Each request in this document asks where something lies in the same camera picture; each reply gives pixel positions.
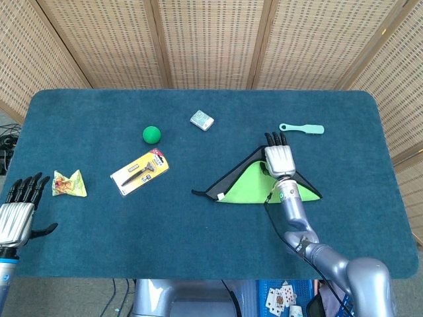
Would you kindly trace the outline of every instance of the green ball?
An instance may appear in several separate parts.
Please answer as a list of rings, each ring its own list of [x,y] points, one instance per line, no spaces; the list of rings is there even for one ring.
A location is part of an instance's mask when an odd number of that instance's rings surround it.
[[[148,144],[155,144],[160,141],[161,132],[158,127],[150,125],[146,127],[143,131],[143,139]]]

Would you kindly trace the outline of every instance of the wire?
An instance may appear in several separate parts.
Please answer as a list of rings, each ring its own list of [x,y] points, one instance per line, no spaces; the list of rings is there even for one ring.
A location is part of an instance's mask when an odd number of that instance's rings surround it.
[[[5,160],[4,160],[4,163],[5,163],[5,171],[7,172],[7,167],[6,167],[7,153],[6,153],[6,151],[5,151],[5,150],[4,150],[4,152],[5,152]]]
[[[134,282],[134,288],[136,288],[136,286],[137,286],[137,280],[136,279],[132,279],[132,281]],[[135,290],[134,292],[130,292],[128,294],[135,294],[136,292],[137,291]],[[132,309],[134,309],[134,301],[132,301],[132,305],[131,305],[130,311],[128,312],[128,314],[126,315],[126,317],[130,317],[131,312],[132,312]]]
[[[134,308],[134,304],[132,303],[132,305],[131,305],[131,309],[130,309],[130,311],[128,312],[128,314],[126,315],[126,317],[130,317],[131,316],[131,313],[132,313],[132,309]]]
[[[225,285],[225,288],[226,288],[227,292],[229,293],[229,296],[232,299],[233,305],[235,306],[235,310],[237,311],[237,317],[243,317],[243,315],[241,313],[241,308],[239,307],[238,299],[235,296],[235,293],[228,288],[228,286],[226,285],[224,280],[221,279],[221,281],[222,281],[223,285]]]
[[[106,306],[104,307],[103,311],[101,312],[100,317],[102,317],[104,315],[104,313],[106,312],[106,309],[108,308],[108,305],[110,305],[110,303],[112,302],[112,300],[114,299],[114,297],[116,295],[116,283],[114,282],[114,279],[112,279],[112,281],[113,281],[113,295],[108,300]]]
[[[128,296],[128,293],[129,292],[130,292],[130,282],[128,281],[128,279],[126,279],[126,293],[125,293],[124,299],[123,299],[123,301],[122,301],[122,303],[120,305],[119,313],[118,313],[117,317],[119,317],[120,314],[122,313],[122,309],[123,309],[123,307],[125,305],[125,300],[126,300],[126,297]]]
[[[270,200],[270,198],[272,198],[272,193],[269,194],[269,196],[267,197],[266,201],[264,202],[264,208],[266,210],[267,216],[269,217],[270,222],[272,223],[272,227],[274,229],[274,231],[276,232],[276,234],[278,235],[278,238],[284,243],[286,244],[286,246],[288,248],[290,248],[295,254],[298,255],[298,251],[291,245],[288,243],[288,241],[278,232],[275,222],[273,221],[272,217],[269,214],[269,210],[267,208],[267,204],[268,201]],[[345,304],[342,302],[342,300],[339,298],[339,296],[336,294],[335,290],[333,289],[332,285],[329,283],[329,281],[327,280],[327,278],[323,275],[323,273],[313,264],[311,263],[307,258],[303,258],[303,260],[308,263],[321,277],[322,279],[326,282],[326,284],[328,285],[330,291],[333,293],[333,295],[336,297],[337,301],[340,303],[340,305],[343,307],[343,309],[345,310],[345,312],[353,317],[353,315],[351,314],[350,310],[345,306]]]

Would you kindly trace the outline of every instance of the blue tabletop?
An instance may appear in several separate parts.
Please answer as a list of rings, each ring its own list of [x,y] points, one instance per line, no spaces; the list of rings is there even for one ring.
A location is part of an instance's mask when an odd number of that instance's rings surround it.
[[[198,109],[215,119],[204,132]],[[315,123],[323,135],[287,132],[297,170],[323,195],[305,203],[321,242],[348,258],[385,262],[394,278],[417,268],[415,243],[374,99],[362,91],[43,90],[23,125],[5,190],[37,172],[82,173],[88,196],[44,190],[34,229],[59,224],[19,250],[29,276],[169,279],[308,279],[262,205],[216,203],[205,190],[265,144],[280,123]],[[153,146],[170,169],[122,197],[110,175]],[[276,212],[281,230],[283,217]]]

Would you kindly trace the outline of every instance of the woven screen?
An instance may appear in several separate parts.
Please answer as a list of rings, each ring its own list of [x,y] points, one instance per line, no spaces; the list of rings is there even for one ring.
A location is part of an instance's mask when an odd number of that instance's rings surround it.
[[[162,0],[175,88],[247,87],[263,0]]]
[[[256,87],[333,89],[394,4],[280,1]]]
[[[375,97],[392,157],[423,141],[423,1],[350,88]]]
[[[423,240],[423,162],[397,173],[408,219],[415,235]]]
[[[89,87],[29,1],[0,1],[0,103],[23,121],[32,96],[58,87]]]
[[[41,0],[95,88],[161,88],[142,0]]]

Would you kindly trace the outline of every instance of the robotic arm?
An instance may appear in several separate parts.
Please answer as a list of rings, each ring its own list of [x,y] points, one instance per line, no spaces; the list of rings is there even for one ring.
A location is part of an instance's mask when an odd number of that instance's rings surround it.
[[[18,248],[25,246],[29,239],[50,234],[58,226],[53,223],[44,230],[31,230],[34,212],[50,179],[45,177],[38,182],[41,175],[17,180],[0,207],[0,315],[19,262]]]
[[[333,280],[354,301],[359,317],[394,317],[396,314],[389,270],[373,258],[348,260],[330,246],[319,243],[319,237],[305,215],[295,173],[291,148],[283,133],[274,139],[266,133],[269,146],[265,148],[270,175],[278,181],[282,209],[289,225],[297,229],[284,234],[290,253],[296,253],[312,263],[325,277]]]

